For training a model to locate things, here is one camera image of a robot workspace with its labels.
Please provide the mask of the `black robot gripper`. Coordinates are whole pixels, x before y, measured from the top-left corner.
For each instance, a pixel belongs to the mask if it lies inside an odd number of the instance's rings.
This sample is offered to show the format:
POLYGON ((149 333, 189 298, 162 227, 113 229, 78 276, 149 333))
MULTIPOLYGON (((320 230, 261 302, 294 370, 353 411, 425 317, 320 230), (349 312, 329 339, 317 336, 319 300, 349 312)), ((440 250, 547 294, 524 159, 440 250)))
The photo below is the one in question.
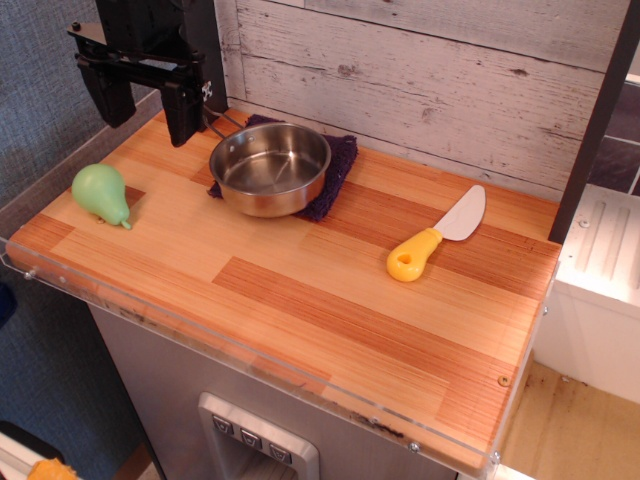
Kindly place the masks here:
POLYGON ((73 22, 77 66, 112 128, 136 112, 134 84, 161 92, 171 144, 202 132, 212 96, 202 38, 203 1, 98 1, 99 21, 73 22))

